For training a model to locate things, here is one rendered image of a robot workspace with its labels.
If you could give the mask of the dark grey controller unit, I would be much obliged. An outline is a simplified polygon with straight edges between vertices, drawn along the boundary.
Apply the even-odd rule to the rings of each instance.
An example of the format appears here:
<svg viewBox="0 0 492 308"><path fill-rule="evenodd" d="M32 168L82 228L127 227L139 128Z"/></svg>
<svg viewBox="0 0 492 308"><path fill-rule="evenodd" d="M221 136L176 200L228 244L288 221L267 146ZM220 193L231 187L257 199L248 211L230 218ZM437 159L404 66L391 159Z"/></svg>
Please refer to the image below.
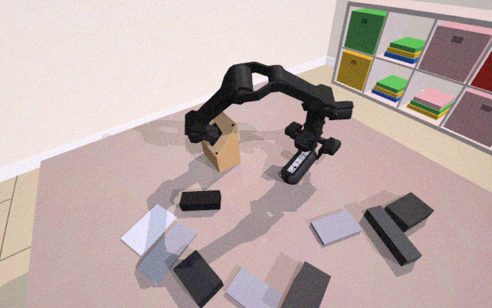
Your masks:
<svg viewBox="0 0 492 308"><path fill-rule="evenodd" d="M314 152L303 152L299 150L287 163L287 165L282 169L281 175L283 180L287 184L295 185L297 184L309 168L314 164L317 158L317 153Z"/></svg>

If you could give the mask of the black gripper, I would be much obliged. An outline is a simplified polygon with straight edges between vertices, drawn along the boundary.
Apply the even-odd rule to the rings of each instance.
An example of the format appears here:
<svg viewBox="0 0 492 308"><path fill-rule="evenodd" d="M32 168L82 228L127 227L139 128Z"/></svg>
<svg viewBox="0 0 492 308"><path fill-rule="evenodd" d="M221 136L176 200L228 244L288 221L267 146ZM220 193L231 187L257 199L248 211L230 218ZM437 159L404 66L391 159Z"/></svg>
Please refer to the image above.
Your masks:
<svg viewBox="0 0 492 308"><path fill-rule="evenodd" d="M328 139L321 137L321 135L323 134L322 129L324 124L325 121L320 125L313 125L310 124L308 121L306 121L303 125L301 125L294 121L285 128L285 135L288 135L290 136L291 139L295 140L295 138L299 135L299 133L302 132L301 128L303 126L306 126L309 131L318 132L318 136L319 136L318 143L322 144L322 147L318 150L319 153L316 160L318 160L322 154L328 154L330 156L333 156L336 153L336 151L340 148L341 141L333 137L329 137Z"/></svg>

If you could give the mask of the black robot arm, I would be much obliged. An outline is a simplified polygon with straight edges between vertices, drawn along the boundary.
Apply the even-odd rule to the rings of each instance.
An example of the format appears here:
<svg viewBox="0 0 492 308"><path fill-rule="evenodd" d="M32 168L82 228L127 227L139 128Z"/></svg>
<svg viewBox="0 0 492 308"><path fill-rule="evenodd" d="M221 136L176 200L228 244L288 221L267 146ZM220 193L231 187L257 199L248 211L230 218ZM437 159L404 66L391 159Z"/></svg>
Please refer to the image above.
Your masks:
<svg viewBox="0 0 492 308"><path fill-rule="evenodd" d="M268 83L254 91L252 74L268 77ZM277 91L303 101L302 107L307 111L306 120L313 125L322 124L325 117L329 120L350 119L353 114L352 101L335 102L331 87L312 85L288 72L282 65L239 63L228 69L220 88L197 111L191 110L185 114L184 135L188 135L191 143L205 140L214 146L222 131L216 123L210 125L210 121L231 104L259 101ZM314 152L318 140L318 132L311 132L304 126L294 142L297 149Z"/></svg>

